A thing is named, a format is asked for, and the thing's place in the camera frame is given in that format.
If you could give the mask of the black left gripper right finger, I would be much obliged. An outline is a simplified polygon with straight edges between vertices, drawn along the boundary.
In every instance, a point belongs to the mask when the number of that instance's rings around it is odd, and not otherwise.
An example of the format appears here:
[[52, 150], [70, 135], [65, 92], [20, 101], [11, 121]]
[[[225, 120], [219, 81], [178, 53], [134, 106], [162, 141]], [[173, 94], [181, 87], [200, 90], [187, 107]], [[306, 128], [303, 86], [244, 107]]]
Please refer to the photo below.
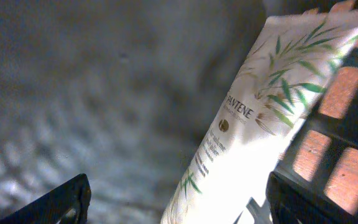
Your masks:
[[353, 216], [278, 172], [269, 174], [266, 197], [274, 223], [346, 224]]

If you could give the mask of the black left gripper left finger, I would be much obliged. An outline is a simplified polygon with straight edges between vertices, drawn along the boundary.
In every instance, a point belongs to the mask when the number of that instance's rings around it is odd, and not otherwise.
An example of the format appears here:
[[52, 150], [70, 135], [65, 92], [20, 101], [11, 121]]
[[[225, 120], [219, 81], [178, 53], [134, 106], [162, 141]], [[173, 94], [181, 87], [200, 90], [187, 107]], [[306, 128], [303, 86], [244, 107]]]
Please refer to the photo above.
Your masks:
[[85, 224], [91, 188], [86, 174], [78, 174], [20, 210], [0, 220], [0, 224]]

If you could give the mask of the white Pantene tube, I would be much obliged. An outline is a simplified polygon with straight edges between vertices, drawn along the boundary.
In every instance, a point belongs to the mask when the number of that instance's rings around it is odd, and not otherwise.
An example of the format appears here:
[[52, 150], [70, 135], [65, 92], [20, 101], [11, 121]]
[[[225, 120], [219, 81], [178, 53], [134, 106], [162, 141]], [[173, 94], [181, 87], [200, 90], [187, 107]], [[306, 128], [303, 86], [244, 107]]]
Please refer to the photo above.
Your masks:
[[185, 171], [163, 224], [254, 223], [269, 173], [358, 40], [358, 11], [271, 16]]

